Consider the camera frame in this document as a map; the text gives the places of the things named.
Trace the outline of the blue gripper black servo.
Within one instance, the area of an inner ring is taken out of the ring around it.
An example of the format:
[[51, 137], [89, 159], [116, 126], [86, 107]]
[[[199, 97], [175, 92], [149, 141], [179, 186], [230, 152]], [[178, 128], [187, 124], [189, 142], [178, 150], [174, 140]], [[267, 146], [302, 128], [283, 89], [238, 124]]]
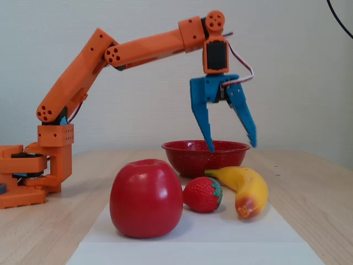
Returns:
[[256, 126], [249, 111], [241, 84], [232, 84], [224, 88], [223, 97], [221, 97], [221, 84], [231, 80], [237, 80], [238, 78], [238, 75], [219, 74], [206, 75], [205, 77], [190, 80], [192, 112], [210, 152], [214, 152], [215, 148], [211, 137], [211, 127], [206, 103], [218, 103], [220, 100], [226, 100], [228, 105], [235, 111], [247, 132], [251, 146], [257, 147]]

